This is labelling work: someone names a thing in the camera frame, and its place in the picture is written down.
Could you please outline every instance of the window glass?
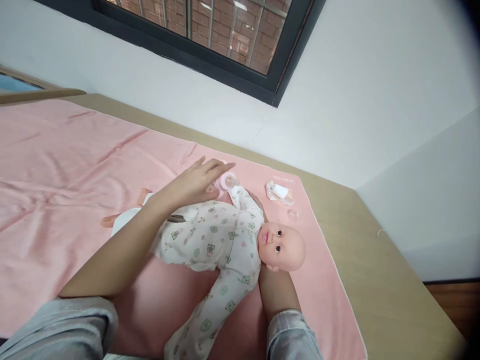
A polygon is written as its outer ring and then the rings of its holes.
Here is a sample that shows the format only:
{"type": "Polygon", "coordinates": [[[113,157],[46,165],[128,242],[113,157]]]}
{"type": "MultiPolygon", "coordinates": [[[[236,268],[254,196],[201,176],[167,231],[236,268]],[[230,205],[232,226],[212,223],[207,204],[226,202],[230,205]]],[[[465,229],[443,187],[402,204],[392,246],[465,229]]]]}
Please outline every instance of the window glass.
{"type": "Polygon", "coordinates": [[[265,75],[269,71],[292,2],[108,1],[265,75]]]}

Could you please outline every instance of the brick wall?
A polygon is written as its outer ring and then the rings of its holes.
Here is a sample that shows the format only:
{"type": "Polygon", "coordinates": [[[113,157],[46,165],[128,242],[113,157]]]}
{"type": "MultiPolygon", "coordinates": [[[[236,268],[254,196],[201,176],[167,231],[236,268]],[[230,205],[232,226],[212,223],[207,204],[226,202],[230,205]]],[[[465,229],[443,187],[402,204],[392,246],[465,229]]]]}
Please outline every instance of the brick wall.
{"type": "MultiPolygon", "coordinates": [[[[168,29],[185,36],[184,1],[166,0],[168,29]]],[[[237,8],[234,22],[233,0],[215,0],[210,48],[238,63],[267,74],[282,32],[285,19],[264,8],[254,44],[255,27],[258,24],[261,7],[250,0],[237,0],[247,11],[237,8]]],[[[291,0],[266,0],[266,3],[287,13],[291,0]]],[[[145,18],[165,26],[162,0],[143,0],[145,18]]],[[[138,0],[121,0],[122,8],[140,15],[138,0]]],[[[211,0],[191,0],[191,39],[208,47],[210,36],[211,0]]]]}

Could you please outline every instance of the baby doll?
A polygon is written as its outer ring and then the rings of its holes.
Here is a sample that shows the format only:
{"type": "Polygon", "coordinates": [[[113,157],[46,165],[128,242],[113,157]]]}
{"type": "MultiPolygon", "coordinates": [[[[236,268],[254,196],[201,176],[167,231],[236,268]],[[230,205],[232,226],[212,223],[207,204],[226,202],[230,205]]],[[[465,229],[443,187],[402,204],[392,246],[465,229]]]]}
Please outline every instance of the baby doll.
{"type": "MultiPolygon", "coordinates": [[[[208,357],[227,317],[257,285],[261,261],[272,271],[294,271],[305,260],[305,243],[297,230],[265,223],[262,210],[243,187],[228,192],[233,205],[207,201],[175,211],[152,246],[167,264],[198,272],[220,269],[209,294],[165,345],[166,360],[208,357]]],[[[151,195],[143,189],[138,202],[145,203],[151,195]]],[[[102,225],[113,226],[113,236],[139,210],[104,218],[102,225]]]]}

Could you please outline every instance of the white wall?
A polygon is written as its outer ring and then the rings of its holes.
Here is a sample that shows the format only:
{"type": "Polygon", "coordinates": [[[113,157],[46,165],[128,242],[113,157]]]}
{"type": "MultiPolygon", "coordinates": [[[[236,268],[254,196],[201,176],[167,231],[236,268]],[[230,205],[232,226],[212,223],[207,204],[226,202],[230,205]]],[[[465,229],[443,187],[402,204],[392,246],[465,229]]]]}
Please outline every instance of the white wall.
{"type": "Polygon", "coordinates": [[[0,64],[355,189],[479,105],[438,3],[327,0],[278,109],[32,0],[0,0],[0,64]]]}
{"type": "Polygon", "coordinates": [[[0,0],[0,64],[359,188],[423,280],[464,278],[480,275],[480,97],[457,10],[327,0],[278,109],[32,0],[0,0]]]}
{"type": "Polygon", "coordinates": [[[423,281],[480,277],[480,107],[357,192],[423,281]]]}

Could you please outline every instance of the window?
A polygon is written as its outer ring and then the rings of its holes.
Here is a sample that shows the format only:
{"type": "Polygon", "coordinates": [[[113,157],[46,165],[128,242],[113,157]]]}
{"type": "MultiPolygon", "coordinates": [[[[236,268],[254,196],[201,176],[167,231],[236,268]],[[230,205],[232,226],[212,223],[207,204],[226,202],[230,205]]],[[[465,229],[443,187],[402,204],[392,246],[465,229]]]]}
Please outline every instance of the window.
{"type": "Polygon", "coordinates": [[[36,0],[277,107],[325,0],[36,0]]]}

